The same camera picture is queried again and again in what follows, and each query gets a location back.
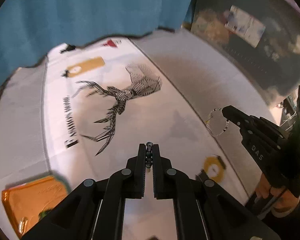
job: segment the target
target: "table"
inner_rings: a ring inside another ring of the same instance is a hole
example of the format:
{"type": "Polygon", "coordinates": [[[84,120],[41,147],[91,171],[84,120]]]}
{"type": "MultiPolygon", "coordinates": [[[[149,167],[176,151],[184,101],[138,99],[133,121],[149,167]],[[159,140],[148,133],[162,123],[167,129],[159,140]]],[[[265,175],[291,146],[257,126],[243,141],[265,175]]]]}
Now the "table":
{"type": "MultiPolygon", "coordinates": [[[[155,63],[202,121],[212,109],[227,105],[273,121],[268,107],[245,76],[219,52],[188,31],[159,30],[132,41],[155,63]]],[[[1,191],[51,173],[42,127],[45,71],[45,59],[34,68],[21,68],[12,76],[0,100],[0,227],[11,240],[16,239],[16,235],[1,204],[1,191]]],[[[226,161],[235,170],[233,176],[238,176],[246,190],[247,199],[261,172],[241,145],[239,129],[230,124],[227,132],[209,141],[210,149],[226,155],[226,161]]],[[[182,169],[182,163],[171,161],[173,166],[182,169]]],[[[159,239],[174,239],[175,234],[169,233],[175,227],[172,201],[156,201],[149,197],[152,186],[148,184],[152,180],[148,176],[151,173],[147,174],[145,198],[126,202],[125,222],[130,223],[125,223],[123,236],[140,239],[152,221],[152,229],[159,239]],[[156,218],[155,213],[161,210],[164,212],[156,218]],[[145,215],[139,221],[136,212],[151,213],[152,217],[145,215]]]]}

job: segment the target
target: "finger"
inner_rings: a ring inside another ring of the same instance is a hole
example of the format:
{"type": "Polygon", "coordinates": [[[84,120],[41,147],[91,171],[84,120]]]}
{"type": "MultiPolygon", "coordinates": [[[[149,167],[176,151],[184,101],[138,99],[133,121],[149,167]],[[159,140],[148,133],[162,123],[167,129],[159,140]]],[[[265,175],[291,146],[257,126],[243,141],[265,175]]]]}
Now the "finger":
{"type": "Polygon", "coordinates": [[[282,197],[280,197],[273,205],[276,209],[291,208],[292,206],[294,206],[294,202],[292,200],[282,197]]]}
{"type": "Polygon", "coordinates": [[[272,187],[272,188],[270,189],[270,193],[271,193],[273,196],[277,197],[277,196],[279,196],[279,195],[282,193],[283,190],[284,190],[283,187],[282,187],[282,188],[275,188],[275,187],[272,187]]]}
{"type": "Polygon", "coordinates": [[[268,180],[266,179],[266,176],[264,174],[261,175],[260,181],[258,183],[257,189],[258,189],[258,194],[260,195],[259,197],[267,198],[269,196],[269,191],[270,191],[270,184],[268,180]]]}
{"type": "Polygon", "coordinates": [[[261,192],[259,190],[259,187],[256,187],[255,192],[256,192],[257,198],[261,198],[262,194],[261,194],[261,192]]]}

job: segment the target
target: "blue fabric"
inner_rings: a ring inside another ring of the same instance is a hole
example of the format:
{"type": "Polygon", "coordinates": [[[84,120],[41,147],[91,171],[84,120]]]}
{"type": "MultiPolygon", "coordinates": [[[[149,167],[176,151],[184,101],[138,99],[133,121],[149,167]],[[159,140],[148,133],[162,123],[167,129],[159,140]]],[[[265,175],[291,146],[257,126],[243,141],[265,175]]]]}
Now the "blue fabric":
{"type": "Polygon", "coordinates": [[[191,0],[6,0],[0,8],[0,85],[60,43],[176,29],[191,0]]]}
{"type": "Polygon", "coordinates": [[[186,17],[184,19],[185,22],[192,24],[196,4],[197,4],[197,0],[191,0],[188,11],[186,13],[186,17]]]}

